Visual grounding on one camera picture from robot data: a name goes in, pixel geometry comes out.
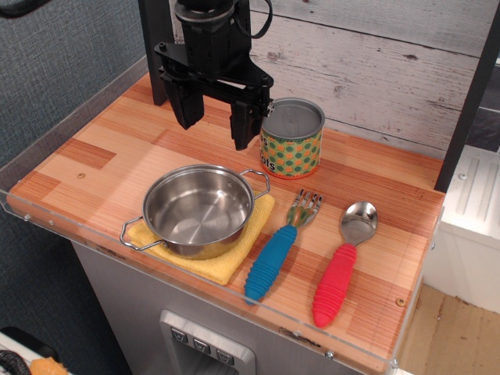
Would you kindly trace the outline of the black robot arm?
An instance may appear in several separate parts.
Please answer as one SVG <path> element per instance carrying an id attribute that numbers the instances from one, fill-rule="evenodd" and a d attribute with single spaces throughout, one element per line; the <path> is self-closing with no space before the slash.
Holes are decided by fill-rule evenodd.
<path id="1" fill-rule="evenodd" d="M 178 1 L 174 10 L 184 41 L 161 42 L 155 53 L 177 122 L 189 129 L 201 120 L 205 97 L 228 103 L 235 148 L 247 148 L 273 111 L 273 78 L 250 58 L 253 40 L 269 30 L 273 18 L 253 34 L 247 1 Z"/>

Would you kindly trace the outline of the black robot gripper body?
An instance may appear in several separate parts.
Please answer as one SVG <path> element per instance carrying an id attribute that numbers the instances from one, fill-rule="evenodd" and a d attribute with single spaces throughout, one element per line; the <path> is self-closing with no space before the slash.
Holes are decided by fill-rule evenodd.
<path id="1" fill-rule="evenodd" d="M 184 43 L 160 42 L 155 46 L 161 58 L 161 79 L 196 80 L 203 97 L 221 102 L 244 102 L 259 108 L 261 116 L 273 111 L 270 98 L 272 77 L 255 65 L 249 56 L 252 41 L 269 30 L 268 16 L 262 29 L 251 34 L 250 16 L 232 14 L 197 20 L 181 18 Z"/>

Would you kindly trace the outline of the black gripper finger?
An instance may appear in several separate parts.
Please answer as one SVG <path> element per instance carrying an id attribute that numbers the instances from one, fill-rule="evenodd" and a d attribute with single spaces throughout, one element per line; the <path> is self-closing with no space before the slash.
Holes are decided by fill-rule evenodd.
<path id="1" fill-rule="evenodd" d="M 244 150 L 248 143 L 260 134 L 263 117 L 259 108 L 244 102 L 231 105 L 231 137 L 237 151 Z"/>
<path id="2" fill-rule="evenodd" d="M 177 122 L 185 129 L 195 125 L 204 116 L 203 91 L 196 80 L 165 79 L 165 87 Z"/>

